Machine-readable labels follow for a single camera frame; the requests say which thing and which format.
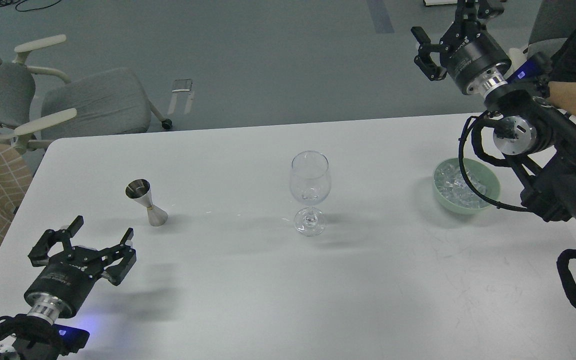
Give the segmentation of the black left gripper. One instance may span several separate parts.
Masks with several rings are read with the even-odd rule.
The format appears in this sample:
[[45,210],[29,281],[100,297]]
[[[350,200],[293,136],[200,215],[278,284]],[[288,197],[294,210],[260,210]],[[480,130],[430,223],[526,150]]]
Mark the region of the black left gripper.
[[[27,313],[39,319],[70,319],[77,315],[97,280],[105,279],[119,286],[137,262],[132,247],[134,229],[128,228],[118,244],[101,250],[72,246],[71,239],[84,224],[77,215],[67,227],[48,228],[30,249],[28,258],[42,271],[23,295],[30,306]],[[49,256],[55,244],[62,251]]]

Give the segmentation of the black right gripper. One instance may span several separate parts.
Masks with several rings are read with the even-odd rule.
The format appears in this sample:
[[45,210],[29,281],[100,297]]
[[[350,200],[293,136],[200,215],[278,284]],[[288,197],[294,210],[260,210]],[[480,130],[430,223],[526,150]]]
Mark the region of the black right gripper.
[[[464,95],[472,95],[473,82],[489,69],[505,74],[512,64],[505,50],[487,32],[489,19],[505,11],[505,0],[458,0],[455,9],[455,27],[441,37],[441,43],[432,43],[421,26],[410,32],[418,43],[414,64],[430,81],[444,80],[446,74]],[[432,54],[440,54],[440,64]]]

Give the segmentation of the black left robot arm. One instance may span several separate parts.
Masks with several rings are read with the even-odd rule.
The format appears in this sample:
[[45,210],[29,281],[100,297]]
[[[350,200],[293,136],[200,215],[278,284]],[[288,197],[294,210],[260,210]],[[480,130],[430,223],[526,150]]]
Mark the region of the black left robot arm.
[[88,331],[57,321],[75,317],[99,280],[120,285],[137,251],[132,228],[100,250],[71,244],[83,224],[79,215],[66,228],[48,228],[30,250],[30,263],[41,272],[23,294],[28,313],[0,316],[0,360],[56,360],[86,346]]

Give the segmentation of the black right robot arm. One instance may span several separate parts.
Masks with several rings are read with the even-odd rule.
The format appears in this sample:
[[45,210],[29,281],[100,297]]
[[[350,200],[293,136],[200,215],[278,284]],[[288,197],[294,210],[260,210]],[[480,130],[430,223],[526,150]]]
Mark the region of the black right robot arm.
[[[512,169],[523,190],[520,206],[475,190],[478,198],[497,208],[536,214],[546,222],[576,219],[576,124],[546,101],[553,50],[528,48],[528,58],[508,74],[511,58],[486,25],[503,12],[500,0],[458,0],[454,20],[439,43],[432,43],[420,26],[410,29],[418,42],[414,63],[431,81],[450,75],[464,95],[483,97],[485,111],[466,120],[458,139],[461,174],[474,189],[464,164],[464,146],[471,139],[480,160]],[[563,250],[557,271],[576,309],[571,260],[576,260],[576,249]]]

